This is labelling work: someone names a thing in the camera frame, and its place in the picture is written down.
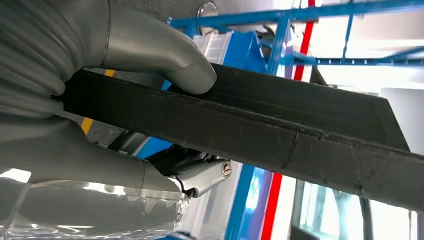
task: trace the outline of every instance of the red pole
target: red pole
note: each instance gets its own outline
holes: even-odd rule
[[[308,0],[308,6],[314,7],[315,0]],[[311,41],[312,29],[314,28],[314,22],[309,21],[306,23],[305,33],[303,35],[302,44],[300,46],[301,54],[308,54],[309,43]],[[294,72],[294,80],[301,81],[304,73],[304,66],[296,66]],[[269,189],[268,203],[266,205],[265,217],[263,219],[261,240],[270,240],[273,233],[274,219],[277,211],[277,203],[280,195],[280,187],[283,179],[283,175],[274,173],[272,175],[271,188]]]

